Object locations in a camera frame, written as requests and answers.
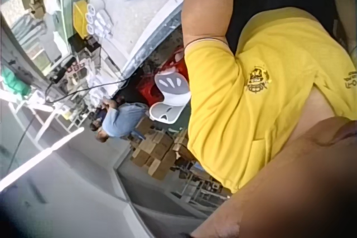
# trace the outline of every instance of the yellow t-shirt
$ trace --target yellow t-shirt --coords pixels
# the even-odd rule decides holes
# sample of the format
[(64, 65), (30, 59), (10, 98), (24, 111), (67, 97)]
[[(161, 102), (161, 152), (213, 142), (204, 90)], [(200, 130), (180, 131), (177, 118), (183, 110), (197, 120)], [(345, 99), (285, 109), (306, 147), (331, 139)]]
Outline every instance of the yellow t-shirt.
[(357, 119), (357, 72), (348, 53), (297, 8), (260, 13), (234, 56), (217, 40), (186, 49), (192, 92), (189, 149), (236, 192), (283, 147), (315, 85), (334, 112)]

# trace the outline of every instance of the dark hair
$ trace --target dark hair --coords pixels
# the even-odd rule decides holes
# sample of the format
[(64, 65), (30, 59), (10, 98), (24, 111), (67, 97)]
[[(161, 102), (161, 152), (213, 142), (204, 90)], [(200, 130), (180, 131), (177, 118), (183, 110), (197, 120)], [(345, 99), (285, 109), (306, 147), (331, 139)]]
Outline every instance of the dark hair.
[(95, 124), (93, 124), (93, 123), (90, 123), (90, 125), (89, 125), (89, 127), (90, 127), (90, 130), (91, 131), (97, 131), (98, 129), (99, 129), (99, 127), (97, 127)]

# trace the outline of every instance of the shirt sleeve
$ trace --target shirt sleeve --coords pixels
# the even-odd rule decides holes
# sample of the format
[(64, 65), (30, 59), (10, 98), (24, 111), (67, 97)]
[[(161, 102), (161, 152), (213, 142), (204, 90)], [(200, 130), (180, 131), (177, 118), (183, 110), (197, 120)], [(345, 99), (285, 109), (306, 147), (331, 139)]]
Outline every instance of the shirt sleeve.
[(222, 41), (201, 40), (189, 45), (185, 52), (192, 93), (193, 127), (212, 119), (217, 109), (228, 100), (236, 99), (238, 103), (244, 79), (239, 62)]
[(115, 121), (119, 116), (119, 111), (117, 109), (109, 108), (107, 115), (102, 123), (103, 130), (111, 137), (116, 136)]

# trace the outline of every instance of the blue shirt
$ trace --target blue shirt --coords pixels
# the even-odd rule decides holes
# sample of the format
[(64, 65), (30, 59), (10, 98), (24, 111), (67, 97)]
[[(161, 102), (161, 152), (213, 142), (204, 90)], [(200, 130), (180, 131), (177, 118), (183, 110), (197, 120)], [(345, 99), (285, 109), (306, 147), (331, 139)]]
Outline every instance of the blue shirt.
[(102, 128), (110, 136), (121, 138), (131, 134), (145, 115), (148, 107), (141, 103), (123, 104), (118, 109), (109, 108)]

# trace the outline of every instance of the white plastic seat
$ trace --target white plastic seat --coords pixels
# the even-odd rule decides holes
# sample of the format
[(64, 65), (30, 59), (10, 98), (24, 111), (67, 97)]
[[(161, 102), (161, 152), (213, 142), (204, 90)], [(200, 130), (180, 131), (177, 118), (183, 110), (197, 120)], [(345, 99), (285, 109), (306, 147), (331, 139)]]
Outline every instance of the white plastic seat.
[(164, 100), (150, 108), (150, 118), (161, 123), (174, 124), (191, 100), (189, 83), (183, 75), (174, 71), (155, 75), (155, 83)]

